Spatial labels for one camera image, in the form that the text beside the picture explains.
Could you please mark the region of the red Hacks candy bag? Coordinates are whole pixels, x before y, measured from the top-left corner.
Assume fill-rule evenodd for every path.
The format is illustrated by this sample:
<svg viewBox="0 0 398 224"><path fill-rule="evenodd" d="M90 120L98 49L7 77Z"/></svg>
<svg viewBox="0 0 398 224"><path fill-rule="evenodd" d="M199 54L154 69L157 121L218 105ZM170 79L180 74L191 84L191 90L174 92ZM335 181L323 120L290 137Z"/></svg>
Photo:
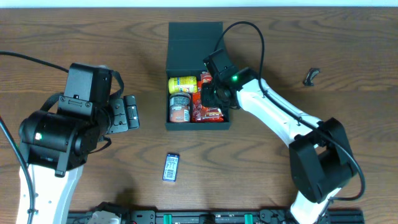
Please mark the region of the red Hacks candy bag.
<svg viewBox="0 0 398 224"><path fill-rule="evenodd" d="M224 115L219 108L204 107L199 92L192 94L192 121L194 123L220 123Z"/></svg>

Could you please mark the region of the yellow Mentos candy bottle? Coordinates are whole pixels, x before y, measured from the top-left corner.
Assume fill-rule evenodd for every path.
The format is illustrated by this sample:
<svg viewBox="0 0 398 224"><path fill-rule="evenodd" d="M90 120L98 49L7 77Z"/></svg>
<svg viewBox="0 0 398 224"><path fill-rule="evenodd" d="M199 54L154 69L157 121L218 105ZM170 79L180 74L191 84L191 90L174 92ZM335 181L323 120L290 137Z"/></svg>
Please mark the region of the yellow Mentos candy bottle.
<svg viewBox="0 0 398 224"><path fill-rule="evenodd" d="M173 77L168 80L169 93L196 93L198 91L197 78L194 76Z"/></svg>

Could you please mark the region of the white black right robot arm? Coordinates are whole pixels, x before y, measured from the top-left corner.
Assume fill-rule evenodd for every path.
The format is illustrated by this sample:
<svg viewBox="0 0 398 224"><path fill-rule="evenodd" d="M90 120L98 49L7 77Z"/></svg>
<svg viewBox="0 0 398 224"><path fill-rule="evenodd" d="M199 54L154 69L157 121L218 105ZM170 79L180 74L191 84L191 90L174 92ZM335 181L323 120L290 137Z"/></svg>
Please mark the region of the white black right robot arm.
<svg viewBox="0 0 398 224"><path fill-rule="evenodd" d="M290 173L298 190L290 206L294 223L318 223L337 193L361 169L343 125L322 121L278 95L251 68L207 68L211 81L201 88L206 107L241 108L262 121L289 148Z"/></svg>

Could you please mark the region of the red Hello Panda pack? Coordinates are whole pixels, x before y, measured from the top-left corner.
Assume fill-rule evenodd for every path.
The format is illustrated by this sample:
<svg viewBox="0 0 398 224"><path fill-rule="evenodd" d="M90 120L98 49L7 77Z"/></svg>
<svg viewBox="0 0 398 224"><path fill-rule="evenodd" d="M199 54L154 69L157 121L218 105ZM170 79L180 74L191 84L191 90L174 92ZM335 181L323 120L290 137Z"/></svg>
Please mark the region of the red Hello Panda pack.
<svg viewBox="0 0 398 224"><path fill-rule="evenodd" d="M204 83L211 83L211 81L213 79L209 72L202 72L200 77L201 77L200 81L198 82L198 90L199 91L201 91Z"/></svg>

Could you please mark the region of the red Pringles can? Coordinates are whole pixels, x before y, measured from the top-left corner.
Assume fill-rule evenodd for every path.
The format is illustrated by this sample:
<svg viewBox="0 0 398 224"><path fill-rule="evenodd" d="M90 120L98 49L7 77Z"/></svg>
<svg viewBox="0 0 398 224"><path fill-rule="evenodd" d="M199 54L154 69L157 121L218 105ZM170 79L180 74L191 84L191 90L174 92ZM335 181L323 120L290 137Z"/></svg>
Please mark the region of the red Pringles can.
<svg viewBox="0 0 398 224"><path fill-rule="evenodd" d="M174 93L169 97L169 120L171 123L190 122L191 96L188 93Z"/></svg>

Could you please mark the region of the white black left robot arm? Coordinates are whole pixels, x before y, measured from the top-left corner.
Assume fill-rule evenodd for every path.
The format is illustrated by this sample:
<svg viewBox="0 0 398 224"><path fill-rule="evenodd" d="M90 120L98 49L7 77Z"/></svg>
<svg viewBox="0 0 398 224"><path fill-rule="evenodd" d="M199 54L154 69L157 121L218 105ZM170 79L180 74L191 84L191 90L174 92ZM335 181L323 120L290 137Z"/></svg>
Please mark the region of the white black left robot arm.
<svg viewBox="0 0 398 224"><path fill-rule="evenodd" d="M109 135L139 127L136 97L110 97L101 104L51 96L19 128L20 169L18 223L66 223L72 196L89 154Z"/></svg>

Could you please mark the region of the blue white small box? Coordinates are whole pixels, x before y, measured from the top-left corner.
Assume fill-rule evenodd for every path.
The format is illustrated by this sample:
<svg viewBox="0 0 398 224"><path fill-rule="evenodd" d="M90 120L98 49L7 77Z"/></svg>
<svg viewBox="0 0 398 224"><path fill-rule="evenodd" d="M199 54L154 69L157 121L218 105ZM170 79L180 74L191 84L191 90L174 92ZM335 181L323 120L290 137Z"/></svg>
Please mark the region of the blue white small box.
<svg viewBox="0 0 398 224"><path fill-rule="evenodd" d="M178 154L167 154L164 164L162 180L175 182L177 179L178 163L180 156Z"/></svg>

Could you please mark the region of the black gift box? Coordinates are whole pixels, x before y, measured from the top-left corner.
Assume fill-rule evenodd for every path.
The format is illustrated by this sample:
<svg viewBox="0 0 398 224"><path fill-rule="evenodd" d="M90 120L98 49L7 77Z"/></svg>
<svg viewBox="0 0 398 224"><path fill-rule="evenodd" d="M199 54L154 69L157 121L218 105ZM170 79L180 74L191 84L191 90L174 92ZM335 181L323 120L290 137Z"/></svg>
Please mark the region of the black gift box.
<svg viewBox="0 0 398 224"><path fill-rule="evenodd" d="M195 76L200 78L206 70L203 59L214 50L217 40L223 33L222 22L170 22L169 40L165 74L167 80L172 77ZM169 97L166 94L165 127L168 131L228 130L229 109L224 109L222 123L173 123L169 120Z"/></svg>

